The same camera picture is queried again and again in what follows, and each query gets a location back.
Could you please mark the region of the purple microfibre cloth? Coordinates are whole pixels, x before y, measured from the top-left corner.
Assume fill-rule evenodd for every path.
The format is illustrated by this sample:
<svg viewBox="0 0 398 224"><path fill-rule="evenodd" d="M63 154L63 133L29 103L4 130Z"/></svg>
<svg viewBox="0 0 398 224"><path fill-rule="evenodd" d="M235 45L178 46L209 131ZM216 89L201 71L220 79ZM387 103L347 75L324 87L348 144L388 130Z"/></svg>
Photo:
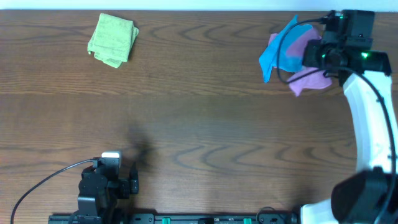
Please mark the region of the purple microfibre cloth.
<svg viewBox="0 0 398 224"><path fill-rule="evenodd" d="M298 59L303 59L305 47L309 40L320 40L321 37L316 29L311 28L304 32L297 40L295 40L289 48L286 50L285 54L289 57L297 57ZM302 67L299 71L295 72L288 81L299 78L306 73L315 71L316 68L313 67ZM329 87L332 84L331 78L324 77L324 71L313 73L292 83L289 83L289 88L294 92L295 96L299 96L304 89L314 89L321 90Z"/></svg>

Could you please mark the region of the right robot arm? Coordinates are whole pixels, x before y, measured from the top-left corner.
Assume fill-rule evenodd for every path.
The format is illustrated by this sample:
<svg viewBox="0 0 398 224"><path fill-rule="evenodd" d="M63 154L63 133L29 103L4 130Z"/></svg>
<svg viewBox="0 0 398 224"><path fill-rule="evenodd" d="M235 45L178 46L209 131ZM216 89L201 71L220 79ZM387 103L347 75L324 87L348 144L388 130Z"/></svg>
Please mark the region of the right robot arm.
<svg viewBox="0 0 398 224"><path fill-rule="evenodd" d="M356 173L328 200L303 205L301 223L397 223L397 120L389 57L361 35L310 39L306 67L337 73L353 117Z"/></svg>

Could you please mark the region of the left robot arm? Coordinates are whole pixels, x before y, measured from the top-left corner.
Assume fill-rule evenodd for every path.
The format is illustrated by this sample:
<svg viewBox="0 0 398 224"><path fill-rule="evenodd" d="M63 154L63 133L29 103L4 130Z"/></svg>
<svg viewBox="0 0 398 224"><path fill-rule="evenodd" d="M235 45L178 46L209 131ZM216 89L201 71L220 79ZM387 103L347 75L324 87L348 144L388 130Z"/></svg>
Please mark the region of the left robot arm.
<svg viewBox="0 0 398 224"><path fill-rule="evenodd" d="M120 158L98 157L81 173L78 185L78 210L68 224L129 223L127 215L117 207L118 200L139 192L139 176L134 162L128 178L119 178Z"/></svg>

